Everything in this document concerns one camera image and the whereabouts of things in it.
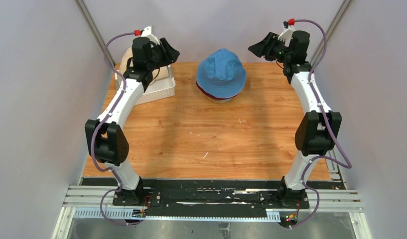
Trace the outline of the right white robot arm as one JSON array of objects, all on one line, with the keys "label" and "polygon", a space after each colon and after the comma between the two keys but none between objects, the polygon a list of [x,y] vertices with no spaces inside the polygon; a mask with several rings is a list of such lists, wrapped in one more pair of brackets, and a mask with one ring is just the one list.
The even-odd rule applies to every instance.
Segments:
[{"label": "right white robot arm", "polygon": [[308,208],[305,183],[319,159],[334,148],[332,137],[337,136],[341,125],[341,114],[325,104],[311,72],[313,67],[306,61],[309,43],[310,35],[305,31],[293,32],[289,45],[278,34],[269,32],[262,41],[248,48],[257,57],[283,64],[283,74],[296,91],[304,112],[294,137],[295,160],[282,177],[277,193],[261,196],[264,206],[278,203],[284,208]]}]

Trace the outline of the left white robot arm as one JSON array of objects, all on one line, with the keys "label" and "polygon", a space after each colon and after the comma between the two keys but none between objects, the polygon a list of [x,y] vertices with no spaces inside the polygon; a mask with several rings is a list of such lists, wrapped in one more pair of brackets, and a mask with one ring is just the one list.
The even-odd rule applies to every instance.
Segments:
[{"label": "left white robot arm", "polygon": [[129,143],[123,132],[126,120],[140,97],[156,79],[154,71],[175,63],[180,53],[166,40],[154,42],[147,36],[137,37],[132,43],[132,57],[126,62],[121,84],[107,108],[96,118],[85,123],[89,155],[95,167],[110,171],[117,181],[114,190],[117,199],[138,206],[147,196],[143,180],[128,162]]}]

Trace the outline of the beige cap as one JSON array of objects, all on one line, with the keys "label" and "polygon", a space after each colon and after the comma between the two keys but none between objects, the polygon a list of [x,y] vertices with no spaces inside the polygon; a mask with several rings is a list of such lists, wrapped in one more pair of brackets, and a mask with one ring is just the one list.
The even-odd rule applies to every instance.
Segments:
[{"label": "beige cap", "polygon": [[[121,74],[125,73],[128,67],[133,67],[133,50],[129,47],[123,54],[123,57],[120,62],[118,72]],[[152,72],[152,75],[155,80],[161,80],[163,78],[169,77],[168,67],[161,67]]]}]

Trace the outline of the blue hat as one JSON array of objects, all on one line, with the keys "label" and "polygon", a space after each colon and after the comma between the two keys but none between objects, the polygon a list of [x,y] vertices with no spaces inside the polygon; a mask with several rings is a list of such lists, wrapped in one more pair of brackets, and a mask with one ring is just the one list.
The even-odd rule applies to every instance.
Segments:
[{"label": "blue hat", "polygon": [[222,48],[210,54],[199,63],[196,82],[207,89],[214,86],[245,86],[247,72],[239,57],[232,51]]}]

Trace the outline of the maroon bucket hat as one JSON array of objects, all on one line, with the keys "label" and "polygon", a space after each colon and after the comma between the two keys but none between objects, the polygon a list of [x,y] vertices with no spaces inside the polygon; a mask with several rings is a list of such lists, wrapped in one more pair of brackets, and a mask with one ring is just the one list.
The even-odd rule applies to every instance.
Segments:
[{"label": "maroon bucket hat", "polygon": [[210,85],[207,89],[203,88],[198,82],[195,83],[200,92],[217,101],[229,101],[242,92],[244,87],[239,85],[232,86],[214,86]]}]

